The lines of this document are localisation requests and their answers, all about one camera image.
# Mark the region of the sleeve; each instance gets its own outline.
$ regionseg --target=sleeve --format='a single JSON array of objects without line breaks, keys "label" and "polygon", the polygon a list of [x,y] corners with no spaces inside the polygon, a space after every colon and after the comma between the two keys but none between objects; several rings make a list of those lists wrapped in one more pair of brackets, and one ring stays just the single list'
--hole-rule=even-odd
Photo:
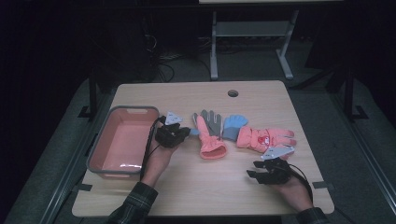
[{"label": "sleeve", "polygon": [[298,223],[300,224],[328,224],[329,219],[324,215],[323,211],[318,208],[310,208],[300,212],[297,215]]},{"label": "sleeve", "polygon": [[144,223],[158,192],[152,187],[137,182],[122,206],[110,214],[106,223]]}]

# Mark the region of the table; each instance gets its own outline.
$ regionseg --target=table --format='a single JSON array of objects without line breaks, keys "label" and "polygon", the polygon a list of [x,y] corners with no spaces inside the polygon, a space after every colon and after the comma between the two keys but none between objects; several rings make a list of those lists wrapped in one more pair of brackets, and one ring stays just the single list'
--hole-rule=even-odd
[{"label": "table", "polygon": [[[230,97],[229,91],[238,96]],[[212,109],[224,118],[241,114],[253,128],[284,128],[295,132],[297,146],[289,163],[302,169],[310,183],[323,181],[293,104],[280,81],[151,83],[120,85],[112,107],[116,105],[153,105],[161,114],[172,111],[184,120],[182,127],[194,127],[191,116]],[[285,215],[293,210],[272,189],[249,178],[247,169],[261,153],[237,148],[225,141],[227,155],[219,160],[199,156],[200,141],[191,136],[174,154],[159,179],[160,192],[150,216],[261,216]],[[135,180],[108,180],[90,171],[73,206],[77,217],[108,216],[122,204]],[[314,189],[314,204],[324,213],[333,211],[327,189]]]}]

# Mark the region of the human hand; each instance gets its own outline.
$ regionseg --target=human hand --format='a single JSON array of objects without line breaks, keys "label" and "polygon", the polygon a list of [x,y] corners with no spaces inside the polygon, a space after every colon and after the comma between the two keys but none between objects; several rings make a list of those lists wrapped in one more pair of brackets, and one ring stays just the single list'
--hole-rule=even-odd
[{"label": "human hand", "polygon": [[292,176],[286,184],[270,185],[270,187],[278,191],[283,199],[297,212],[314,207],[308,190],[295,176]]},{"label": "human hand", "polygon": [[157,180],[169,164],[173,153],[178,149],[179,145],[169,148],[163,147],[156,141],[151,143],[150,154],[146,164],[146,172],[141,182],[154,188]]}]

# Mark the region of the plastic tray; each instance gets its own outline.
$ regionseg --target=plastic tray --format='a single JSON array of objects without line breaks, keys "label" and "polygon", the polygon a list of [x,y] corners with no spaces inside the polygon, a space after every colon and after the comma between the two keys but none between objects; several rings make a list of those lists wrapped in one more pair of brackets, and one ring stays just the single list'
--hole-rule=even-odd
[{"label": "plastic tray", "polygon": [[139,174],[149,130],[160,116],[153,106],[117,106],[107,114],[87,167],[102,178]]}]

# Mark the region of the pink glove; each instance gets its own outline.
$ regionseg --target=pink glove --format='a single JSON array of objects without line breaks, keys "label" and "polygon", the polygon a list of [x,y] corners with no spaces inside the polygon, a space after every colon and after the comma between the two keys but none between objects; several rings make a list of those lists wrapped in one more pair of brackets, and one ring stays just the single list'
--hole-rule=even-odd
[{"label": "pink glove", "polygon": [[237,147],[247,147],[264,153],[268,147],[295,146],[294,132],[286,129],[264,129],[255,130],[243,126],[239,130]]},{"label": "pink glove", "polygon": [[220,141],[217,136],[210,136],[204,118],[201,115],[196,117],[196,126],[200,132],[201,157],[203,159],[212,160],[225,156],[227,152],[225,144]]}]

